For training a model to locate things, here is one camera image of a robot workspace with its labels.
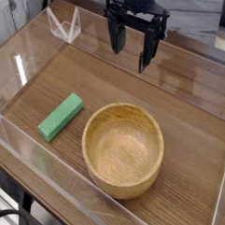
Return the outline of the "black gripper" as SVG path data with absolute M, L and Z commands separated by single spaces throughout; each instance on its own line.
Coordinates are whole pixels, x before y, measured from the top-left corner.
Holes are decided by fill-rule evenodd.
M 169 10 L 155 0 L 105 0 L 105 17 L 113 51 L 120 53 L 125 47 L 125 26 L 145 32 L 144 49 L 139 55 L 138 73 L 141 74 L 154 58 L 160 39 L 164 40 L 169 16 Z

